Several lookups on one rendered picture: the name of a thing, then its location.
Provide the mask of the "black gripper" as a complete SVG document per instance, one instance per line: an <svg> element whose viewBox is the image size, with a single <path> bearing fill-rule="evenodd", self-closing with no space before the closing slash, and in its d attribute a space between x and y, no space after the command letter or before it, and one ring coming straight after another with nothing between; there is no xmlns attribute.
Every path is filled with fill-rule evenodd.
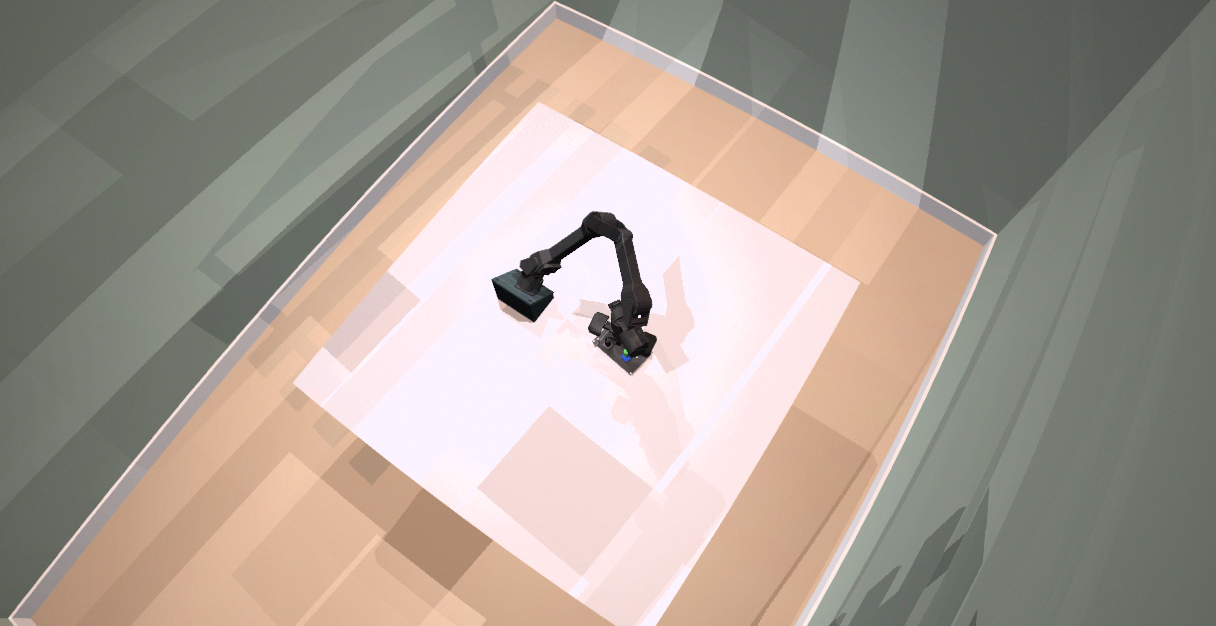
<svg viewBox="0 0 1216 626"><path fill-rule="evenodd" d="M601 335L601 331L602 329L608 329L609 333L607 335L607 342L613 342L613 344L615 344L618 346L623 346L623 349L625 349L625 346L623 345L623 342L619 338L619 335L621 333L617 333L617 331L614 331L610 327L610 322L608 321L608 318L609 318L608 314L595 312L593 314L593 318L592 318L592 321L589 325L589 333L591 333L593 335ZM651 357L651 353L652 353L652 350L655 346L657 338L655 338L655 335L648 333L648 331L644 331L644 335L647 335L647 338L651 342L648 344L649 349L646 353L643 353L642 356Z"/></svg>

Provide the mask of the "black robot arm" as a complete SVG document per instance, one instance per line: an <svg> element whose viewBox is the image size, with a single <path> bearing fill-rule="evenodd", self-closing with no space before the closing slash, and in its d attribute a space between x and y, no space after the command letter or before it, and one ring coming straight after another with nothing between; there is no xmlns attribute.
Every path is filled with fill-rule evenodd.
<svg viewBox="0 0 1216 626"><path fill-rule="evenodd" d="M608 303L610 308L610 327L619 335L630 359L643 355L649 349L649 339L642 327L647 327L653 301L647 286L638 272L638 263L634 249L632 230L610 212L590 212L582 219L579 229L558 241L548 249L534 252L522 258L518 282L514 284L522 293L534 297L544 284L544 275L554 273L561 269L562 258L568 256L587 241L606 237L614 241L618 265L623 278L621 300ZM638 318L641 314L641 318Z"/></svg>

